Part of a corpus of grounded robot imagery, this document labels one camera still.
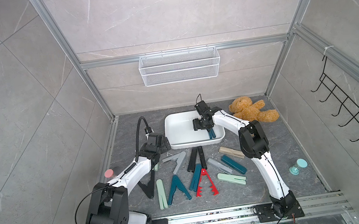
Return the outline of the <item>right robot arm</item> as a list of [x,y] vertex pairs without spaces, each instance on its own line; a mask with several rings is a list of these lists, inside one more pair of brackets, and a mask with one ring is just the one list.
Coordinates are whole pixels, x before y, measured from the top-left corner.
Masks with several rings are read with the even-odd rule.
[[294,193],[283,181],[269,152],[269,141],[258,121],[247,121],[226,113],[219,107],[211,108],[201,100],[194,106],[199,118],[193,120],[193,129],[210,131],[215,125],[222,126],[239,137],[244,156],[250,158],[268,186],[272,201],[271,211],[278,219],[298,216],[300,209]]

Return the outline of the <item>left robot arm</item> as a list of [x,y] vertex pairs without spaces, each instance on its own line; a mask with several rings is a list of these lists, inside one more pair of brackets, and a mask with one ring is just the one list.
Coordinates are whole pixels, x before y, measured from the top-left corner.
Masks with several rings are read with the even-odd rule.
[[130,165],[117,177],[93,188],[85,224],[152,224],[149,215],[130,211],[128,195],[171,149],[168,139],[151,133]]

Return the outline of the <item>dark teal pliers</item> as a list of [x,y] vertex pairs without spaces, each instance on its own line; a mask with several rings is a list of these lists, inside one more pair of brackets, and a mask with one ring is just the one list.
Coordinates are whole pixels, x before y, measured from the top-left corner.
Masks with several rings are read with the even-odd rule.
[[207,132],[209,134],[209,138],[210,139],[215,139],[216,138],[216,134],[214,133],[214,129],[207,129]]

